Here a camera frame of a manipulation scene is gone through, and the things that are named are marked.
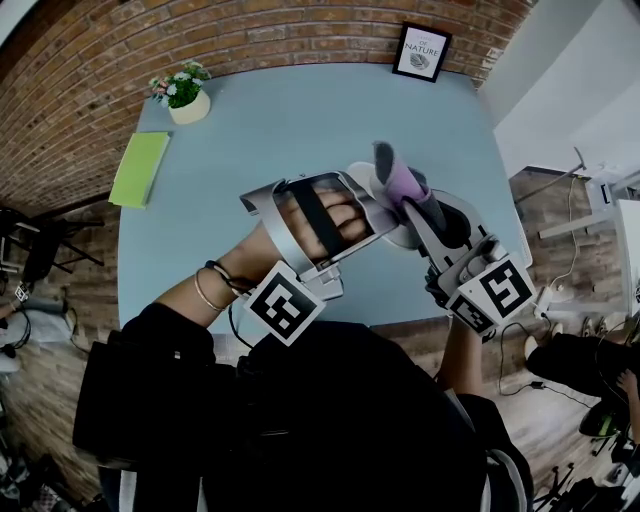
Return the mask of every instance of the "black pants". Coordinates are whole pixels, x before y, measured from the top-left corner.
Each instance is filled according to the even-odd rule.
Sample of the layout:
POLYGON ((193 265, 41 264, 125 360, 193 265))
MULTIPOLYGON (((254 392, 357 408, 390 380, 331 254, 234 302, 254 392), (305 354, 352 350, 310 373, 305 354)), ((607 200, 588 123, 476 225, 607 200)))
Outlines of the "black pants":
POLYGON ((636 372, 636 350, 607 340, 599 342, 600 338, 595 337, 556 334, 546 347, 533 351, 527 368, 539 377, 585 395, 619 402, 614 393, 624 396, 624 392, 617 387, 616 380, 627 368, 636 372))

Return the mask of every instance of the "green folder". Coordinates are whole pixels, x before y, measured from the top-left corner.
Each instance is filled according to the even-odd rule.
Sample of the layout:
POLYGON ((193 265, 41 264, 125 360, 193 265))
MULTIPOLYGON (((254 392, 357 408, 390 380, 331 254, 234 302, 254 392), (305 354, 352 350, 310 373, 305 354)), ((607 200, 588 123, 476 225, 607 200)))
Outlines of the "green folder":
POLYGON ((109 202, 129 208, 146 208, 169 134, 134 133, 113 181, 109 202))

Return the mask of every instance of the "picture frame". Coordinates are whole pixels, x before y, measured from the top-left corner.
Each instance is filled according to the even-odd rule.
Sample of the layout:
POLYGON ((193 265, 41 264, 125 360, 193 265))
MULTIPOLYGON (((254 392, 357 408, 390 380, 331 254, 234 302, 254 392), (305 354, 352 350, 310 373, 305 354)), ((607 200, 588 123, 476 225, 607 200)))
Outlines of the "picture frame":
POLYGON ((452 37, 448 32, 405 21, 392 72, 434 83, 452 37))

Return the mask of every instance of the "white flower pot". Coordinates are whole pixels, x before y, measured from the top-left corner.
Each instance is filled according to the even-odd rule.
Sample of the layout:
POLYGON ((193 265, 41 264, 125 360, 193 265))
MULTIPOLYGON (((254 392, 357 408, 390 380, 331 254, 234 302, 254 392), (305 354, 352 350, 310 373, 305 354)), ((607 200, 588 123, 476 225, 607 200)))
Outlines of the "white flower pot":
POLYGON ((200 121, 200 119, 209 113, 210 108, 211 99, 206 92, 200 89, 195 100, 184 107, 169 107, 169 113, 176 124, 189 124, 200 121))

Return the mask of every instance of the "table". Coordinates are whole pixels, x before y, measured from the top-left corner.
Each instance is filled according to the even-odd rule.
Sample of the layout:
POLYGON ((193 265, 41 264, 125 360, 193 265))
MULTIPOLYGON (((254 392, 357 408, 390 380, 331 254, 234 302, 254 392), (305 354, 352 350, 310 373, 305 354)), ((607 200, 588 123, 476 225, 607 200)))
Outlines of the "table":
MULTIPOLYGON (((118 300, 124 325, 162 292, 233 247, 255 224, 238 196, 300 173, 346 170, 391 142, 433 188, 472 202, 508 250, 518 220, 491 123, 468 77, 435 84, 376 64, 320 64, 252 71, 205 84, 211 112, 177 126, 145 103, 139 132, 171 141, 146 210, 123 208, 118 300)), ((417 252, 379 240, 341 264, 345 294, 321 318, 367 325, 442 316, 424 291, 417 252)), ((234 307, 239 315, 241 307, 234 307)), ((263 332, 249 318, 240 333, 263 332)), ((211 327, 228 333, 226 315, 211 327)))
POLYGON ((640 309, 636 299, 636 288, 640 284, 640 201, 617 200, 615 205, 604 211, 598 211, 581 219, 565 222, 540 231, 540 238, 570 233, 576 229, 587 228, 601 222, 613 222, 618 239, 620 270, 622 273, 622 299, 612 302, 552 302, 551 311, 577 311, 585 313, 626 313, 635 315, 640 309))

